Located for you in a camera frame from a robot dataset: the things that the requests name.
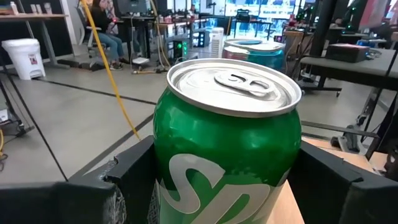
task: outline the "gray floor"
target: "gray floor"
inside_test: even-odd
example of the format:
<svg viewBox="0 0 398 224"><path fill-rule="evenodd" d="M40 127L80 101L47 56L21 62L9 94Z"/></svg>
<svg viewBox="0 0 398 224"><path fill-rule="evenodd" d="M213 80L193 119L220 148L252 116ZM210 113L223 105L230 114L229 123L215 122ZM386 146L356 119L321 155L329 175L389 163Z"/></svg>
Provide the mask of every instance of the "gray floor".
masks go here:
<svg viewBox="0 0 398 224"><path fill-rule="evenodd" d="M130 127L115 97L89 91L113 94L104 70L86 72L46 68L46 73L44 79L52 83L16 79L16 84L68 177L109 147L113 146L111 149L114 150L99 158L99 163L94 164L93 168L137 142L135 136L128 135L131 135ZM113 75L120 94L130 97L130 100L123 101L133 123L143 125L139 134L142 138L152 134L152 122L142 122L154 112L154 105L135 100L155 103L166 87L165 75L131 75L128 68L113 72ZM298 106L301 119L336 126L351 124L361 112L371 88L336 80L328 80L326 85L342 86L340 97L337 98L333 92L307 93ZM393 96L389 91L383 93L387 103L392 101ZM380 107L376 108L370 130L382 121L385 113ZM303 127L303 131L329 138L339 134L307 127ZM62 180L37 130L9 141L4 146L4 152L9 158L0 172L2 184Z"/></svg>

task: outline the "pull tab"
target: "pull tab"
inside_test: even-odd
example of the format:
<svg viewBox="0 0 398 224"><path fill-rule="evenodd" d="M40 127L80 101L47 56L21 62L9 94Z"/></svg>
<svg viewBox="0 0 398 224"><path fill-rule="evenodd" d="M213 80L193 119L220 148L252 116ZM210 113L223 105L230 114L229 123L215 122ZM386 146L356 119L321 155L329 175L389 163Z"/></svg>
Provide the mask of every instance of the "pull tab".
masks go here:
<svg viewBox="0 0 398 224"><path fill-rule="evenodd" d="M251 75L246 75L241 72L218 72L214 76L214 79L222 84L237 90L244 90L253 93L267 94L275 90L275 85L266 79L253 77ZM258 89L253 86L262 86L264 89Z"/></svg>

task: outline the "sneaker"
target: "sneaker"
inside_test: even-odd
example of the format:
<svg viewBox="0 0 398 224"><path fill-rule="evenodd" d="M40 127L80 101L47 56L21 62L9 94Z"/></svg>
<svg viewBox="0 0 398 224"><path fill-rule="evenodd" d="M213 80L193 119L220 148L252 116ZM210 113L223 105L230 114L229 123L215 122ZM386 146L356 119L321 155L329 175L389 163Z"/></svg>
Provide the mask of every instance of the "sneaker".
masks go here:
<svg viewBox="0 0 398 224"><path fill-rule="evenodd" d="M125 59L125 58L121 58L121 59L119 59L119 61L120 61L121 63L130 64L129 60L127 60L127 59Z"/></svg>
<svg viewBox="0 0 398 224"><path fill-rule="evenodd" d="M123 68L122 68L122 66L120 66L120 64L119 63L112 63L111 64L111 70L113 70L113 71L120 71L120 70L122 70Z"/></svg>

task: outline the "woman sitting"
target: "woman sitting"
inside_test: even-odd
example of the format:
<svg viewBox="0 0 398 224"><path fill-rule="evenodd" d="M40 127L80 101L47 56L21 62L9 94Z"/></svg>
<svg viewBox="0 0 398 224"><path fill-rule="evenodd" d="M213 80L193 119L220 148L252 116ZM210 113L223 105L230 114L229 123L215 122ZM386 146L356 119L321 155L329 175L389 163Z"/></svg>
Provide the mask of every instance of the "woman sitting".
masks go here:
<svg viewBox="0 0 398 224"><path fill-rule="evenodd" d="M107 34L108 26L111 22L116 21L117 18L109 19L106 15L105 9L108 3L102 0L93 0L91 7L91 16L93 17L95 26L100 28L98 30L99 41L110 48L111 53L111 70L122 70L122 63L129 63L124 59L122 40L111 34Z"/></svg>

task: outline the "white trash can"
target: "white trash can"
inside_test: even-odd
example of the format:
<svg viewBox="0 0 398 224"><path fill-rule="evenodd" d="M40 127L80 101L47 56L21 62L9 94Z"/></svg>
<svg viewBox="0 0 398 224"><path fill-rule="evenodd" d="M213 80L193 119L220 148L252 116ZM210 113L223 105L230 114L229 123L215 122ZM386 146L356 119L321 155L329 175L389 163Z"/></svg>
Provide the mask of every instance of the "white trash can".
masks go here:
<svg viewBox="0 0 398 224"><path fill-rule="evenodd" d="M40 44L37 39L2 41L21 80L45 76Z"/></svg>

